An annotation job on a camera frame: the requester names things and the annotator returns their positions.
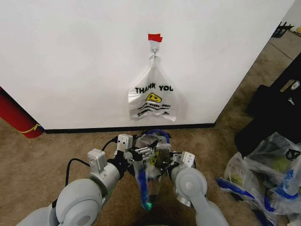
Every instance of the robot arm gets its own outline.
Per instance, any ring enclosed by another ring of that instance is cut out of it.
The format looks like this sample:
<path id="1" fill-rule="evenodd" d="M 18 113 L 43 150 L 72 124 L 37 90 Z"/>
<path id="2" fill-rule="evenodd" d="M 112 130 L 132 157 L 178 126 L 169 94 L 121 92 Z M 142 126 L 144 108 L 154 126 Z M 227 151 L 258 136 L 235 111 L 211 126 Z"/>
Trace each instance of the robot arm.
<path id="1" fill-rule="evenodd" d="M 34 211 L 17 226 L 90 226 L 97 219 L 101 207 L 108 201 L 117 182 L 134 162 L 148 160 L 156 146 L 131 149 L 133 137 L 118 136 L 115 158 L 105 158 L 105 153 L 93 149 L 88 153 L 89 179 L 79 179 L 68 184 L 60 193 L 56 205 Z M 196 211 L 198 226 L 228 226 L 220 209 L 206 199 L 207 182 L 202 173 L 192 168 L 194 155 L 183 152 L 174 155 L 169 168 L 175 184 L 177 199 Z"/>
<path id="2" fill-rule="evenodd" d="M 171 179 L 175 184 L 177 200 L 196 211 L 198 226 L 229 226 L 221 210 L 205 197 L 207 181 L 204 175 L 192 167 L 194 155 L 183 152 L 179 166 L 171 171 Z"/>

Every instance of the red cylinder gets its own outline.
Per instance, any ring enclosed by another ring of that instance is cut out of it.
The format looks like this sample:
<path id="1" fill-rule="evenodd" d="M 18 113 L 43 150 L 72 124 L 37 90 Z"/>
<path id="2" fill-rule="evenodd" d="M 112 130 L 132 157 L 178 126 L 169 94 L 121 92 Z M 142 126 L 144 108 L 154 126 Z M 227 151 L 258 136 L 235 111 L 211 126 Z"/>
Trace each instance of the red cylinder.
<path id="1" fill-rule="evenodd" d="M 28 138 L 35 138 L 43 133 L 43 128 L 1 87 L 0 117 Z"/>

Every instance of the baseboard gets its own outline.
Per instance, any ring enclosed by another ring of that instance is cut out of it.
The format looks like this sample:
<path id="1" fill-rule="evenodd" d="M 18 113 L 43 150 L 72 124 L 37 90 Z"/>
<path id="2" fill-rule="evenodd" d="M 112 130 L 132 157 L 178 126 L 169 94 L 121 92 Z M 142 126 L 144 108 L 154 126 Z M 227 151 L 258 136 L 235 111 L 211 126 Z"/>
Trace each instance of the baseboard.
<path id="1" fill-rule="evenodd" d="M 86 128 L 86 129 L 46 129 L 46 133 L 96 133 L 96 132 L 115 132 L 115 131 L 137 131 L 145 129 L 194 129 L 211 128 L 215 123 L 184 124 L 184 125 L 165 125 L 165 126 L 131 126 L 131 127 L 108 127 L 108 128 Z"/>

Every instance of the white wall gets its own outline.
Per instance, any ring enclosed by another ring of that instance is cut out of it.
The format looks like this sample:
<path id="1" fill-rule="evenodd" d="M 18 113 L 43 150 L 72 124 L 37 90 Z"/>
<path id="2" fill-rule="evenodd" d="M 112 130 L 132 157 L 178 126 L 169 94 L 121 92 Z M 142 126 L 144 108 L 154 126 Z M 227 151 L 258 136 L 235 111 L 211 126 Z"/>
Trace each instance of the white wall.
<path id="1" fill-rule="evenodd" d="M 295 0 L 282 21 L 295 26 L 301 26 L 301 0 Z"/>
<path id="2" fill-rule="evenodd" d="M 213 123 L 293 0 L 0 2 L 0 85 L 46 129 Z M 175 123 L 130 121 L 127 92 L 161 33 Z"/>

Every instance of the plastic bag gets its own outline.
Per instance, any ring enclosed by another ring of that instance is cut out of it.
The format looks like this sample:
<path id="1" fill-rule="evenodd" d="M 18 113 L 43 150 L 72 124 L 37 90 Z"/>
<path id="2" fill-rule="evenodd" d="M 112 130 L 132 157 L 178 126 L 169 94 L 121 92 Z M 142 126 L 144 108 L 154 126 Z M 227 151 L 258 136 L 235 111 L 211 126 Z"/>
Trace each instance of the plastic bag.
<path id="1" fill-rule="evenodd" d="M 231 192 L 249 203 L 264 225 L 277 225 L 277 217 L 265 209 L 265 188 L 243 161 L 241 153 L 236 153 L 228 162 L 224 178 L 218 178 L 222 190 Z"/>
<path id="2" fill-rule="evenodd" d="M 279 185 L 287 172 L 295 167 L 300 154 L 301 144 L 296 145 L 274 133 L 263 140 L 244 161 L 249 169 L 267 174 L 273 183 Z"/>
<path id="3" fill-rule="evenodd" d="M 157 53 L 158 46 L 152 46 Z M 154 116 L 175 121 L 179 98 L 170 82 L 158 67 L 158 57 L 150 58 L 150 68 L 128 93 L 129 114 L 132 120 Z"/>
<path id="4" fill-rule="evenodd" d="M 171 146 L 169 136 L 162 130 L 152 130 L 143 134 L 136 141 L 136 147 L 147 147 L 158 140 L 155 156 L 147 161 L 135 163 L 135 177 L 140 188 L 141 205 L 145 210 L 151 210 L 153 203 L 159 194 L 164 168 L 170 161 Z"/>
<path id="5" fill-rule="evenodd" d="M 265 208 L 275 214 L 301 213 L 301 144 L 294 144 L 278 133 L 263 140 L 244 158 L 247 167 L 266 174 L 271 185 Z"/>

